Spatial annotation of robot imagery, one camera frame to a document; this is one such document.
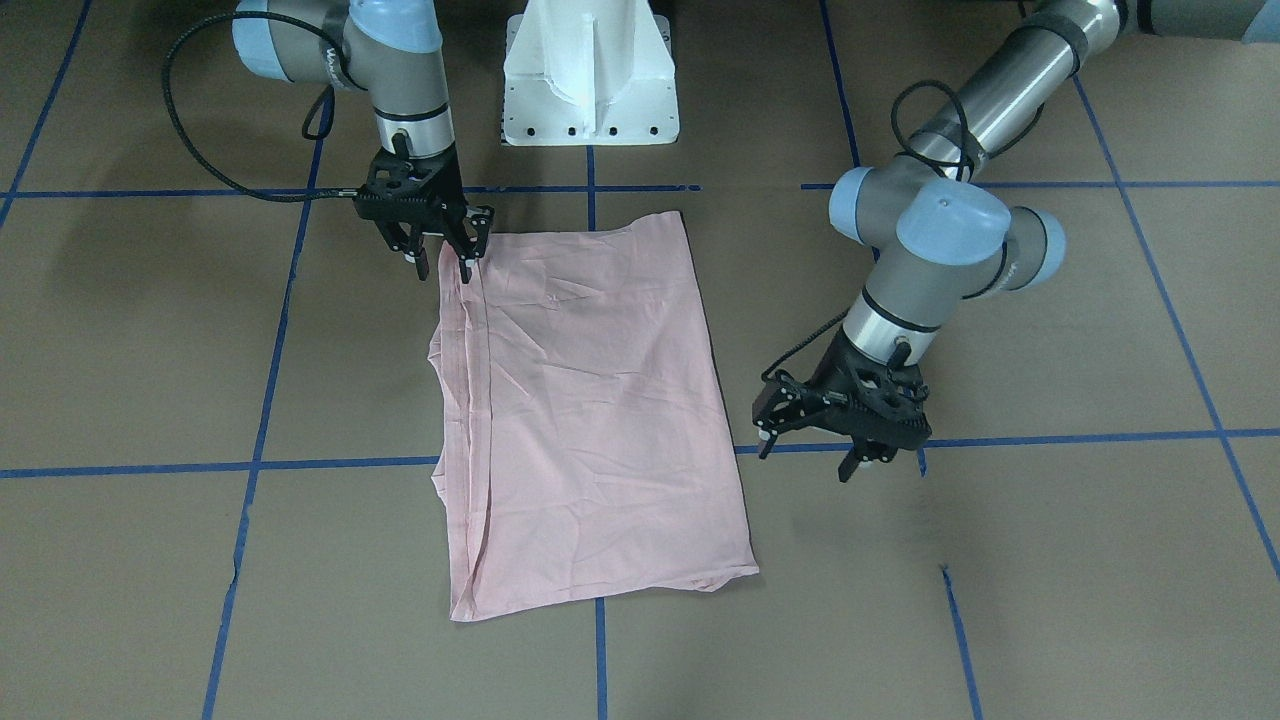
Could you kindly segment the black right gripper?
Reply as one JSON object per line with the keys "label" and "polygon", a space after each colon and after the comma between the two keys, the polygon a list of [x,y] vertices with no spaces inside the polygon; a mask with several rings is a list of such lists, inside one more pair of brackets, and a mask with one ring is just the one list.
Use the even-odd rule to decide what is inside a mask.
{"label": "black right gripper", "polygon": [[408,158],[389,152],[403,159],[426,159],[440,167],[433,200],[440,202],[440,210],[426,225],[372,222],[388,247],[407,256],[415,266],[420,281],[430,275],[430,261],[425,250],[424,237],[439,234],[444,245],[453,249],[458,256],[460,279],[468,284],[474,278],[477,260],[484,258],[494,222],[495,210],[492,206],[474,206],[465,197],[458,155],[454,146],[431,158]]}

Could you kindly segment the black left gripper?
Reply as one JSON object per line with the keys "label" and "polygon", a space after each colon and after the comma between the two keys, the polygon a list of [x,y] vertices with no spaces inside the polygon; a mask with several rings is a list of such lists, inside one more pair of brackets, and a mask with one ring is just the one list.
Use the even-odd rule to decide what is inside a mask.
{"label": "black left gripper", "polygon": [[[908,359],[913,351],[908,340],[899,337],[891,342],[888,361],[881,363],[864,355],[840,332],[832,338],[814,374],[806,380],[800,380],[787,373],[781,364],[804,346],[804,343],[797,345],[762,373],[764,388],[751,406],[751,423],[758,432],[760,460],[767,460],[774,452],[780,437],[785,433],[817,428],[837,434],[828,429],[827,421],[832,411],[844,406],[847,398],[829,389],[828,378],[836,369],[877,365],[893,372],[909,366]],[[841,484],[849,483],[852,474],[868,461],[867,447],[887,447],[849,438],[854,446],[838,464]]]}

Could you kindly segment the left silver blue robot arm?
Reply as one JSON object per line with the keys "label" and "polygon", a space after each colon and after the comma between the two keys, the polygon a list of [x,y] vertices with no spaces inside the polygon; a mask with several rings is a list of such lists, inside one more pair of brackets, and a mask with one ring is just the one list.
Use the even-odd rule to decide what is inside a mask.
{"label": "left silver blue robot arm", "polygon": [[1275,1],[1042,1],[961,88],[918,81],[896,97],[899,152],[846,172],[829,223],[877,251],[851,307],[805,380],[773,363],[751,406],[768,457],[781,436],[817,428],[850,439],[840,480],[918,451],[931,437],[922,359],[960,302],[1029,290],[1062,265],[1051,214],[1009,206],[974,178],[1019,143],[1053,92],[1125,35],[1277,41]]}

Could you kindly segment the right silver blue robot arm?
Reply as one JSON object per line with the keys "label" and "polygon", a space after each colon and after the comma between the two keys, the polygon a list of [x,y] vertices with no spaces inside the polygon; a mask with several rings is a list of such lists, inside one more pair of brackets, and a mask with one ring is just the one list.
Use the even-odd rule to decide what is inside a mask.
{"label": "right silver blue robot arm", "polygon": [[367,94],[381,146],[349,195],[356,211],[420,277],[428,237],[442,237],[468,282],[494,211],[465,197],[433,3],[242,1],[232,33],[257,76]]}

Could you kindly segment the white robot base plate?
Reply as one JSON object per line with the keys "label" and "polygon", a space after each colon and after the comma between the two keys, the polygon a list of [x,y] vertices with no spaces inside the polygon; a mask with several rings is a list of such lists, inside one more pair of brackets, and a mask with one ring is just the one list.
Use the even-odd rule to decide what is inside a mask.
{"label": "white robot base plate", "polygon": [[500,137],[516,147],[675,143],[669,20],[648,1],[530,1],[506,23]]}

